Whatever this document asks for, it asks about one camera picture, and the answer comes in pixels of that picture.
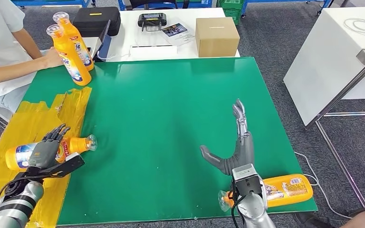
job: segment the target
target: yellow plastic sheet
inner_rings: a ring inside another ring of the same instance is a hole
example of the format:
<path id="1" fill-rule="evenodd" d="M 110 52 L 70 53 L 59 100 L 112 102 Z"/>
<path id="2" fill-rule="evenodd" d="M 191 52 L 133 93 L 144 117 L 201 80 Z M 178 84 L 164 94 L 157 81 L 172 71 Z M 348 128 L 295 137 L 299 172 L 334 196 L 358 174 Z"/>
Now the yellow plastic sheet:
<path id="1" fill-rule="evenodd" d="M 5 153 L 8 149 L 39 142 L 44 135 L 62 123 L 71 127 L 66 137 L 80 135 L 90 87 L 73 89 L 57 95 L 49 109 L 45 102 L 32 104 L 22 102 L 0 137 L 0 189 L 11 181 L 18 171 L 6 166 Z M 44 180 L 44 196 L 37 204 L 27 224 L 28 228 L 54 228 L 65 197 L 70 175 L 60 179 Z"/>

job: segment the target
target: black case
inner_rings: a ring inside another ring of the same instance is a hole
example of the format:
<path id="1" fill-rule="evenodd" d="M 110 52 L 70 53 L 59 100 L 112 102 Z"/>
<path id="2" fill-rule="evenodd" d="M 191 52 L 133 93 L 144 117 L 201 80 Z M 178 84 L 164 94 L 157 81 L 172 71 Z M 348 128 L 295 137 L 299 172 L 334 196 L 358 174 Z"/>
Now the black case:
<path id="1" fill-rule="evenodd" d="M 108 35 L 116 36 L 121 26 L 121 16 L 117 7 L 80 8 L 73 25 L 82 37 L 98 37 L 108 20 L 111 20 Z"/>

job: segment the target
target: silver robotic arm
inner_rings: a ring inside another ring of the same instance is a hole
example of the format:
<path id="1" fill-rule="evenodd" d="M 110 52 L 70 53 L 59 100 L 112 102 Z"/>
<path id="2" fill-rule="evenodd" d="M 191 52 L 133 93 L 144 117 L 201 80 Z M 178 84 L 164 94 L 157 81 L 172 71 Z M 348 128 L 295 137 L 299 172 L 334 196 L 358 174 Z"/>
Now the silver robotic arm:
<path id="1" fill-rule="evenodd" d="M 49 132 L 34 148 L 30 166 L 20 172 L 0 191 L 0 228 L 24 228 L 38 201 L 44 194 L 44 178 L 62 178 L 85 164 L 78 153 L 68 156 L 64 163 L 55 157 L 59 143 L 70 128 L 65 124 Z"/>
<path id="2" fill-rule="evenodd" d="M 267 214 L 267 197 L 262 178 L 254 168 L 254 146 L 251 133 L 247 130 L 244 105 L 239 99 L 233 104 L 233 114 L 237 121 L 237 140 L 234 154 L 222 159 L 209 149 L 200 146 L 202 156 L 222 173 L 233 177 L 233 192 L 238 192 L 232 208 L 237 207 L 244 219 L 245 228 L 275 228 Z"/>

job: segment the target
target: brown box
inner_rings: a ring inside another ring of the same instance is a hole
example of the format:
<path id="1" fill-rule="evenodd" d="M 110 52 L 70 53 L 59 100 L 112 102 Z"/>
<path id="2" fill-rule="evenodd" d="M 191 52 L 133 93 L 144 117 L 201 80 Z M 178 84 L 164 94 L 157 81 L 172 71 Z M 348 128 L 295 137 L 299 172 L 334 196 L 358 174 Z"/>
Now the brown box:
<path id="1" fill-rule="evenodd" d="M 240 36 L 232 18 L 197 18 L 195 27 L 199 57 L 236 55 Z"/>

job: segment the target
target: plastic bottle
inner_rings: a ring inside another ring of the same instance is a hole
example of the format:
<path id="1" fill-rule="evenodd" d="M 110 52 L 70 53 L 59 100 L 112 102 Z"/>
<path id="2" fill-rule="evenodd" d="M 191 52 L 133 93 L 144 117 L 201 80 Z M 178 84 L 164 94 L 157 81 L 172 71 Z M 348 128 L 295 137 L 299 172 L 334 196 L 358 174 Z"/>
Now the plastic bottle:
<path id="1" fill-rule="evenodd" d="M 64 35 L 59 25 L 49 26 L 47 28 L 47 34 L 52 37 L 54 47 L 62 58 L 73 81 L 79 86 L 89 84 L 92 80 L 89 71 L 86 69 L 82 60 L 80 60 L 73 42 Z"/>
<path id="2" fill-rule="evenodd" d="M 79 30 L 70 23 L 69 14 L 58 12 L 52 17 L 54 21 L 63 28 L 65 36 L 75 44 L 75 49 L 88 71 L 93 70 L 94 63 Z"/>
<path id="3" fill-rule="evenodd" d="M 264 180 L 268 208 L 299 203 L 313 197 L 313 188 L 302 174 L 291 174 Z M 232 192 L 219 191 L 219 205 L 223 211 L 233 207 Z"/>
<path id="4" fill-rule="evenodd" d="M 37 142 L 27 145 L 21 145 L 6 151 L 6 165 L 10 170 L 23 170 L 29 166 L 29 158 L 36 147 Z M 94 135 L 86 138 L 64 138 L 59 144 L 56 160 L 63 163 L 66 157 L 77 152 L 95 151 L 97 148 L 97 140 Z"/>

